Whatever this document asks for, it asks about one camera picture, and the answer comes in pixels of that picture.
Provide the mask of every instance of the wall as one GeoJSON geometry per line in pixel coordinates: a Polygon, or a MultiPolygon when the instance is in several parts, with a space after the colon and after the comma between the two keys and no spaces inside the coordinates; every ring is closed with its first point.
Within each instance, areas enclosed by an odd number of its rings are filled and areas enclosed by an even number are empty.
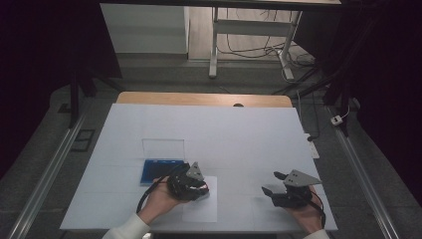
{"type": "Polygon", "coordinates": [[[188,52],[188,7],[101,6],[116,53],[188,52]]]}

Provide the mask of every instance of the white sleeve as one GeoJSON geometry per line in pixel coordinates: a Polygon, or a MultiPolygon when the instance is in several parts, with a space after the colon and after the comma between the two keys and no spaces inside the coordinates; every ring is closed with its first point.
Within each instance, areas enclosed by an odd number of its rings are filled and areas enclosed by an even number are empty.
{"type": "Polygon", "coordinates": [[[329,239],[325,230],[316,231],[313,234],[308,235],[304,239],[329,239]]]}
{"type": "Polygon", "coordinates": [[[141,239],[148,231],[149,226],[133,213],[123,225],[111,228],[103,239],[141,239]]]}

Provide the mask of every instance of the human hand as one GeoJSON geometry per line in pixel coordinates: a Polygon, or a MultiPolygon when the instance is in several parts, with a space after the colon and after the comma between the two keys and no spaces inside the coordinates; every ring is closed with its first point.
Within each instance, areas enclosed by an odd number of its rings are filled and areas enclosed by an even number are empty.
{"type": "Polygon", "coordinates": [[[169,212],[173,207],[186,201],[173,198],[167,188],[165,177],[148,195],[145,206],[137,213],[145,224],[150,224],[158,216],[169,212]]]}
{"type": "MultiPolygon", "coordinates": [[[[310,186],[310,190],[313,192],[312,202],[321,207],[319,199],[314,195],[314,193],[316,193],[314,187],[310,186]]],[[[321,215],[309,204],[305,207],[285,209],[296,219],[298,224],[306,232],[311,234],[322,229],[321,215]]]]}

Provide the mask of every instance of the white paper sheet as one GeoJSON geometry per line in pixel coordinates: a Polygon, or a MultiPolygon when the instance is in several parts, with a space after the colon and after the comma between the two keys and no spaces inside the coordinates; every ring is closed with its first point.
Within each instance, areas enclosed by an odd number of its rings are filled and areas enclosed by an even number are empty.
{"type": "Polygon", "coordinates": [[[217,222],[217,177],[205,176],[209,195],[183,205],[184,222],[217,222]]]}

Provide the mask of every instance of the metal frame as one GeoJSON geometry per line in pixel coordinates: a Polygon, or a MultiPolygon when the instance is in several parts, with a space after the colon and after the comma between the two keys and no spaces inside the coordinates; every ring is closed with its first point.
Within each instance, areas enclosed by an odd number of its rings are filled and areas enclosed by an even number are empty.
{"type": "MultiPolygon", "coordinates": [[[[330,118],[334,117],[334,114],[330,111],[329,107],[325,107],[328,116],[330,118]]],[[[372,184],[372,181],[369,178],[362,162],[357,155],[353,144],[350,139],[344,136],[342,130],[339,127],[335,128],[335,134],[337,135],[338,141],[340,142],[348,161],[350,162],[350,167],[352,168],[356,179],[362,188],[363,193],[366,196],[366,199],[374,212],[374,216],[379,223],[379,227],[384,234],[385,238],[388,239],[399,239],[400,236],[395,229],[395,226],[382,202],[381,198],[378,196],[378,193],[375,190],[375,187],[372,184]]]]}
{"type": "Polygon", "coordinates": [[[28,234],[32,223],[34,222],[41,206],[43,205],[44,200],[47,197],[47,194],[49,193],[49,190],[53,185],[53,182],[56,179],[56,176],[59,173],[69,150],[71,149],[72,143],[74,142],[79,129],[84,123],[92,102],[92,99],[85,99],[84,104],[82,105],[81,116],[75,122],[74,127],[67,130],[58,149],[44,170],[43,175],[38,181],[37,186],[35,187],[31,196],[27,200],[24,208],[21,211],[21,214],[13,225],[12,230],[10,231],[7,238],[25,238],[28,234]]]}
{"type": "Polygon", "coordinates": [[[191,6],[191,7],[223,7],[265,10],[289,11],[319,11],[319,12],[356,12],[373,11],[382,7],[389,0],[378,0],[370,3],[320,4],[283,2],[272,0],[101,0],[100,3],[159,5],[159,6],[191,6]]]}
{"type": "Polygon", "coordinates": [[[244,21],[244,20],[219,20],[218,8],[213,8],[213,36],[210,56],[209,78],[217,77],[217,35],[250,35],[250,36],[275,36],[286,37],[283,51],[279,51],[279,59],[283,67],[286,80],[294,79],[292,70],[287,60],[289,48],[298,28],[302,12],[296,12],[292,22],[263,22],[263,21],[244,21]]]}

